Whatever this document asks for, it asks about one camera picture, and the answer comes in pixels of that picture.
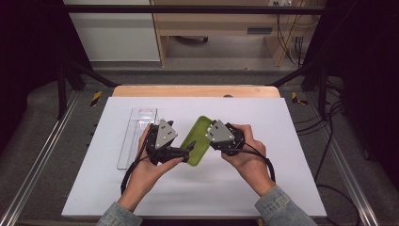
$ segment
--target sleeve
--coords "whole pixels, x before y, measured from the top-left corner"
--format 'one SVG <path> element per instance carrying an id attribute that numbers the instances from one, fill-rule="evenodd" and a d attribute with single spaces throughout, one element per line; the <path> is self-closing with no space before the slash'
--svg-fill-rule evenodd
<path id="1" fill-rule="evenodd" d="M 97 226 L 136 226 L 143 220 L 114 202 L 97 222 Z"/>
<path id="2" fill-rule="evenodd" d="M 266 225 L 316 225 L 279 186 L 267 191 L 255 203 L 255 207 L 261 213 Z"/>

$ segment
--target white table surface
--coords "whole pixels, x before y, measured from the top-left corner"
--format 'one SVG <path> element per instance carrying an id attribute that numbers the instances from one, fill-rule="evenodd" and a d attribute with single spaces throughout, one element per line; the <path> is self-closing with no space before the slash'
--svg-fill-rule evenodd
<path id="1" fill-rule="evenodd" d="M 93 218 L 120 196 L 124 170 L 117 169 L 132 108 L 157 107 L 158 116 L 174 121 L 179 147 L 201 115 L 212 120 L 251 124 L 266 146 L 277 184 L 311 217 L 325 217 L 287 105 L 282 98 L 110 97 L 62 216 Z M 259 199 L 237 171 L 211 148 L 197 167 L 179 164 L 142 200 L 135 214 L 143 218 L 258 218 Z"/>

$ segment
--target green object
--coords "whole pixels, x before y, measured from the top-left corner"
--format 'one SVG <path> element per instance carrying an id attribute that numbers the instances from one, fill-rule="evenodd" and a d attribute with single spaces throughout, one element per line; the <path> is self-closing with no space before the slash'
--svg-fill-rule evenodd
<path id="1" fill-rule="evenodd" d="M 211 141 L 205 136 L 208 133 L 208 128 L 212 121 L 205 116 L 199 116 L 196 123 L 191 128 L 187 137 L 183 141 L 181 148 L 186 148 L 193 140 L 196 140 L 196 145 L 193 151 L 190 152 L 190 158 L 187 164 L 195 167 L 200 163 L 200 160 L 208 150 Z"/>

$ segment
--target wall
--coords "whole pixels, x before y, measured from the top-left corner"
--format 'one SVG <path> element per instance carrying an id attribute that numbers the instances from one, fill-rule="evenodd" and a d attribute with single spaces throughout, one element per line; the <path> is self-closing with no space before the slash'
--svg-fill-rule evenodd
<path id="1" fill-rule="evenodd" d="M 80 5 L 149 5 L 147 0 L 64 0 Z M 159 61 L 150 14 L 71 13 L 90 61 Z"/>

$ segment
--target floor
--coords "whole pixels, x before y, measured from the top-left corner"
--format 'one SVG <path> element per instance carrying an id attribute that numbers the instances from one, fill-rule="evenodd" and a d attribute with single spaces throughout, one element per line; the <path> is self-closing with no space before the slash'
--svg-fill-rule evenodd
<path id="1" fill-rule="evenodd" d="M 164 68 L 158 64 L 96 64 L 98 73 L 122 84 L 269 84 L 295 70 L 296 65 L 286 58 L 284 65 L 276 68 L 262 38 L 210 37 L 207 43 L 200 40 L 174 38 L 171 40 L 168 60 Z M 304 129 L 317 122 L 310 103 L 316 92 L 302 92 L 301 77 L 279 88 L 290 110 L 295 128 Z M 93 225 L 94 220 L 73 220 L 60 215 L 74 178 L 85 157 L 95 133 L 106 97 L 111 88 L 85 77 L 87 86 L 78 96 L 68 123 L 56 138 L 56 145 L 31 186 L 30 195 L 22 203 L 16 225 Z M 103 92 L 96 106 L 90 106 L 94 93 Z M 293 92 L 299 102 L 293 102 Z M 30 93 L 28 108 L 13 139 L 0 158 L 0 211 L 5 213 L 56 124 L 56 83 L 50 83 Z M 336 93 L 329 92 L 330 103 L 339 101 Z M 364 159 L 362 145 L 343 111 L 333 118 L 333 137 L 351 167 L 367 202 L 373 209 L 378 225 L 399 225 L 399 193 L 391 185 L 377 162 Z M 307 130 L 299 139 L 310 169 L 316 173 L 323 150 L 327 145 L 323 130 Z M 350 196 L 342 172 L 337 167 L 334 152 L 327 153 L 320 170 L 318 183 L 333 186 Z M 323 187 L 320 195 L 329 218 L 339 225 L 354 225 L 357 215 L 351 202 L 342 195 Z M 324 218 L 315 220 L 318 225 L 333 225 Z M 144 225 L 257 225 L 254 220 L 195 220 L 151 221 Z"/>

